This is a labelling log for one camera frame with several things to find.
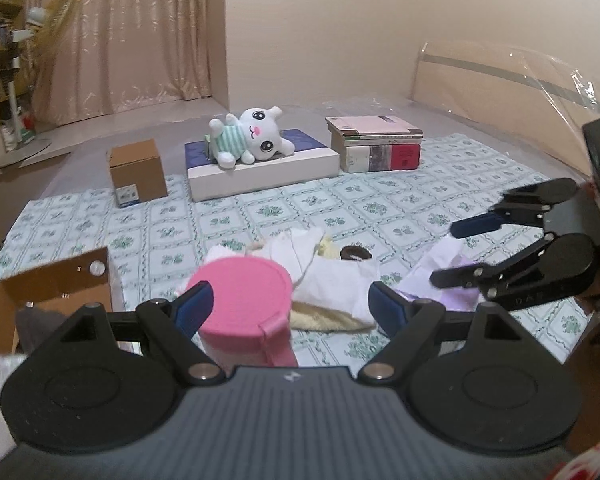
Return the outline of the pink Hello Kitty cup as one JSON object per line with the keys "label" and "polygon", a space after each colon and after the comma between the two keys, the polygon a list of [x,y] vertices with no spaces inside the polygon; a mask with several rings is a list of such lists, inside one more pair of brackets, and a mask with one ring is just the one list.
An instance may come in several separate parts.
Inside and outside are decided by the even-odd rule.
{"label": "pink Hello Kitty cup", "polygon": [[200,282],[211,285],[213,307],[198,335],[223,370],[298,365],[291,347],[292,284],[282,266],[258,257],[221,258],[201,266],[187,285]]}

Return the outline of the grey white fabric hat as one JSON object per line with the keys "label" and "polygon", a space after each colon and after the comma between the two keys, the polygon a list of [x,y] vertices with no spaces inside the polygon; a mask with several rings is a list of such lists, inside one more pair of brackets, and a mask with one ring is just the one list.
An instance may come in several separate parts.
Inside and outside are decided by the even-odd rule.
{"label": "grey white fabric hat", "polygon": [[25,307],[17,311],[15,326],[18,348],[27,356],[67,321],[68,316],[57,311]]}

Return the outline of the wooden bookshelf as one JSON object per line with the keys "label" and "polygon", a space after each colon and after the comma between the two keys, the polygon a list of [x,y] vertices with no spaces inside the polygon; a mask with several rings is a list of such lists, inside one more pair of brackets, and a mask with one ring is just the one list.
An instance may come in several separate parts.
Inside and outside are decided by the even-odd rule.
{"label": "wooden bookshelf", "polygon": [[14,43],[14,32],[20,29],[24,29],[24,0],[0,0],[0,128],[6,153],[20,147],[23,125],[19,100],[27,94]]}

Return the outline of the white plush cat toy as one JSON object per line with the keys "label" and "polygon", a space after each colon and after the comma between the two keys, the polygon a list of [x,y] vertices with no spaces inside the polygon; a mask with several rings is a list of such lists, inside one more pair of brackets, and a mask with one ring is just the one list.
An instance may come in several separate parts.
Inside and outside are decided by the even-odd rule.
{"label": "white plush cat toy", "polygon": [[224,122],[211,119],[208,145],[212,158],[222,169],[232,170],[238,162],[253,165],[276,154],[293,155],[296,148],[283,137],[277,123],[282,115],[278,106],[255,107],[239,117],[227,114]]}

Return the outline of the beige curtain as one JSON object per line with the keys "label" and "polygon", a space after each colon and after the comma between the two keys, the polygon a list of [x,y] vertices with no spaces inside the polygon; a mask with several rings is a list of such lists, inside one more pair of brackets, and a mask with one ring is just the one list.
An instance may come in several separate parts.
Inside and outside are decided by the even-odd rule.
{"label": "beige curtain", "polygon": [[[28,8],[52,0],[24,0]],[[32,94],[38,122],[61,126],[212,95],[208,0],[80,0]]]}

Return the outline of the small closed cardboard box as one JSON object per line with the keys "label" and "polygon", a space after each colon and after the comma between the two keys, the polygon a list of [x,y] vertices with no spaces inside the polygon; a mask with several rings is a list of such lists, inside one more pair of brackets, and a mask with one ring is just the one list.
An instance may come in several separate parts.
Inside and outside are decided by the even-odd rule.
{"label": "small closed cardboard box", "polygon": [[168,196],[154,139],[115,146],[109,153],[108,166],[119,208]]}

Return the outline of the white cloth pile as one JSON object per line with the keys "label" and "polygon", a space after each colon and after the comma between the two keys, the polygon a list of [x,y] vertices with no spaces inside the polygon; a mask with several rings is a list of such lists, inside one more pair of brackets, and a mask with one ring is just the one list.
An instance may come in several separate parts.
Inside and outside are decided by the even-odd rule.
{"label": "white cloth pile", "polygon": [[321,228],[286,230],[242,250],[214,245],[202,265],[239,258],[259,258],[281,266],[290,277],[292,304],[301,302],[374,322],[368,290],[379,280],[379,263],[374,258],[341,257],[338,247]]}

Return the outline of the clear plastic sheet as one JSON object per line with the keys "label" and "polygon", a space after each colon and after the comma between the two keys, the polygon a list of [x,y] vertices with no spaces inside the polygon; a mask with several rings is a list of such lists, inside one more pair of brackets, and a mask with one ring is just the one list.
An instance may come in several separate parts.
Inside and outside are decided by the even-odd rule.
{"label": "clear plastic sheet", "polygon": [[396,115],[426,138],[464,133],[546,174],[591,173],[581,128],[600,118],[600,76],[523,47],[428,41],[407,96],[331,100],[326,116]]}

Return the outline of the open brown cardboard tray box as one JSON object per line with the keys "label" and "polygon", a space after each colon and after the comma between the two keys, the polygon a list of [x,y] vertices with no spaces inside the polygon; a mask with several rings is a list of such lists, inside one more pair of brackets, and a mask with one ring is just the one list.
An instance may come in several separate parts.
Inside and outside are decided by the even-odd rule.
{"label": "open brown cardboard tray box", "polygon": [[90,302],[99,302],[109,312],[124,309],[120,275],[106,247],[0,281],[0,354],[16,348],[16,312],[28,302],[65,315]]}

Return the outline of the standing fan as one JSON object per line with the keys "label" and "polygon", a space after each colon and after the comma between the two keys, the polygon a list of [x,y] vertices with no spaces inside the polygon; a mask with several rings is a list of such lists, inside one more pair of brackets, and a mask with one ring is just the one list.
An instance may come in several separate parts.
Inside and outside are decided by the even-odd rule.
{"label": "standing fan", "polygon": [[31,6],[23,28],[10,34],[7,90],[15,147],[0,159],[0,169],[20,164],[50,146],[50,140],[40,138],[34,128],[24,124],[23,112],[18,105],[16,77],[23,76],[27,92],[34,90],[41,65],[46,58],[55,56],[80,5],[81,0],[50,0],[46,6]]}

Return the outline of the stack of books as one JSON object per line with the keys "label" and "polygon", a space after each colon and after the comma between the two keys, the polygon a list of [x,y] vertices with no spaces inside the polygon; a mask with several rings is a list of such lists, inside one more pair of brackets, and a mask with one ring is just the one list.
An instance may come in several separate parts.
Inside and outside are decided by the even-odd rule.
{"label": "stack of books", "polygon": [[350,174],[374,171],[415,170],[420,164],[424,134],[396,116],[327,117],[332,149],[340,168]]}

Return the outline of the pale yellow towel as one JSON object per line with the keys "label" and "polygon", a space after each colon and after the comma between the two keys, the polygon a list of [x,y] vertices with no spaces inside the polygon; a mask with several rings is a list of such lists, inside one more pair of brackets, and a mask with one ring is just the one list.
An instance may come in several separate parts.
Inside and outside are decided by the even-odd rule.
{"label": "pale yellow towel", "polygon": [[314,307],[301,302],[292,305],[289,324],[292,330],[320,333],[359,332],[370,330],[375,326],[374,322],[360,321],[344,312]]}

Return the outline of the white flat box blue top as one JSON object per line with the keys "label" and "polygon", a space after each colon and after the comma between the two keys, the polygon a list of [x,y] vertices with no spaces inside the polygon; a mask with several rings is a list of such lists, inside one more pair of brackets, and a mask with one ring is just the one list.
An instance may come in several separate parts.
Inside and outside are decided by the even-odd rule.
{"label": "white flat box blue top", "polygon": [[284,130],[283,137],[296,147],[293,155],[276,154],[253,165],[238,162],[231,170],[215,163],[206,141],[186,143],[185,165],[192,200],[202,202],[338,176],[340,156],[328,145],[299,129]]}

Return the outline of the purple tissue pack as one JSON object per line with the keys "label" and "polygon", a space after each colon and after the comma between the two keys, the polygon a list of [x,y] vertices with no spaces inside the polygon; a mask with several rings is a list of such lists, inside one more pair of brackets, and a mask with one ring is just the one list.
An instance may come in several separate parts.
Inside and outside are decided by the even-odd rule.
{"label": "purple tissue pack", "polygon": [[464,240],[447,235],[425,252],[414,268],[394,286],[407,300],[431,299],[448,311],[474,312],[483,300],[476,288],[467,288],[457,281],[449,269],[473,266],[475,261],[464,255]]}

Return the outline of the green floral tablecloth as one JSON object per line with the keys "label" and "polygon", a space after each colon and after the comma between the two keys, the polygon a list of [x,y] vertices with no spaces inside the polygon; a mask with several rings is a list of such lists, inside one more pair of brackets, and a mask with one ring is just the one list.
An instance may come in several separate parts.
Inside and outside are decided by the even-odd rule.
{"label": "green floral tablecloth", "polygon": [[459,133],[426,140],[414,171],[336,178],[195,203],[185,178],[166,180],[160,200],[119,208],[106,188],[34,200],[23,208],[0,251],[0,279],[107,247],[133,307],[173,298],[215,245],[238,250],[289,229],[324,229],[338,245],[377,259],[388,285],[446,233],[451,222],[481,214],[509,188],[542,174]]}

